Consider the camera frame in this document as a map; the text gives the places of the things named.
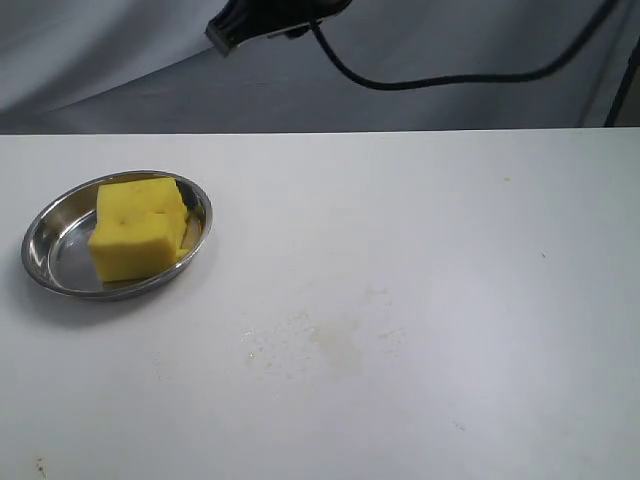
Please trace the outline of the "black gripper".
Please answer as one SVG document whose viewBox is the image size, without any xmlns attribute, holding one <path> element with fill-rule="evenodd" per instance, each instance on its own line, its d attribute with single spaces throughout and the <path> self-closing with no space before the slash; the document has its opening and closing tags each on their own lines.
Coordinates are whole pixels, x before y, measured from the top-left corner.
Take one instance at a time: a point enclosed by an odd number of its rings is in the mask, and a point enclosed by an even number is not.
<svg viewBox="0 0 640 480">
<path fill-rule="evenodd" d="M 235 1 L 232 12 L 221 12 L 208 22 L 205 35 L 226 57 L 249 38 L 305 29 L 311 20 L 320 22 L 339 15 L 351 3 L 351 0 Z"/>
</svg>

